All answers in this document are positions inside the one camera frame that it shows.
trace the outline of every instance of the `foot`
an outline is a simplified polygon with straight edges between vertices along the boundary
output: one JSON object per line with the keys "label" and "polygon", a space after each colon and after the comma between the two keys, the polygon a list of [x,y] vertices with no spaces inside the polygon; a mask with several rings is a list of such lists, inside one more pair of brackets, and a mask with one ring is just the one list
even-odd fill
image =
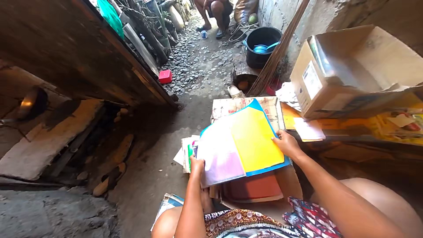
{"label": "foot", "polygon": [[226,30],[221,30],[220,28],[217,30],[216,39],[220,39],[225,36]]}
{"label": "foot", "polygon": [[214,206],[212,199],[209,195],[209,188],[203,188],[201,190],[201,206],[203,207],[204,214],[210,214],[214,212]]}
{"label": "foot", "polygon": [[201,32],[201,31],[204,31],[204,30],[210,30],[211,28],[212,28],[211,24],[204,24],[201,27],[197,27],[197,31]]}

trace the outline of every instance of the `blue bowl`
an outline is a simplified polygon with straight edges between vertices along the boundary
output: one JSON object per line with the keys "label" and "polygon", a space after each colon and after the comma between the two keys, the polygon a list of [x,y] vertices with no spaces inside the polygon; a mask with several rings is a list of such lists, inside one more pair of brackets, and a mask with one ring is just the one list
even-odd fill
{"label": "blue bowl", "polygon": [[255,53],[259,53],[259,54],[265,54],[265,53],[267,53],[267,45],[264,45],[264,44],[256,45],[256,46],[254,46],[253,51]]}

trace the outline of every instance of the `knee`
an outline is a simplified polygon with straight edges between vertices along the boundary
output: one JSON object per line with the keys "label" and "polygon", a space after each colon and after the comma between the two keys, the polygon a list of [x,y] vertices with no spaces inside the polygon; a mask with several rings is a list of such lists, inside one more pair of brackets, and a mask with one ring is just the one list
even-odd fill
{"label": "knee", "polygon": [[175,235],[182,207],[175,207],[163,212],[151,231],[152,238],[172,238]]}
{"label": "knee", "polygon": [[213,14],[219,14],[223,12],[223,3],[220,1],[214,1],[211,3],[211,11]]}
{"label": "knee", "polygon": [[420,217],[413,207],[396,192],[364,178],[351,178],[341,182],[383,212],[409,237],[423,236],[423,223]]}

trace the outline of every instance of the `green coconut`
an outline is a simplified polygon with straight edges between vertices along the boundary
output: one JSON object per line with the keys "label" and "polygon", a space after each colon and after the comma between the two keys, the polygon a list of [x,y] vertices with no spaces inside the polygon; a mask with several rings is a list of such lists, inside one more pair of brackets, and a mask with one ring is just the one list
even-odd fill
{"label": "green coconut", "polygon": [[250,23],[250,25],[255,24],[258,22],[258,17],[256,13],[253,13],[250,15],[250,17],[248,18],[248,23]]}

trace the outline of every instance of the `red plastic box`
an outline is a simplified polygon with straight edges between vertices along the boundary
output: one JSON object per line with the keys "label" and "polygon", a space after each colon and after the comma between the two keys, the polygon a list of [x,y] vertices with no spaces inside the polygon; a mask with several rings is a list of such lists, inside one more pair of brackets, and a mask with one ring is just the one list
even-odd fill
{"label": "red plastic box", "polygon": [[160,71],[159,82],[161,84],[172,82],[172,71],[170,71],[170,69]]}

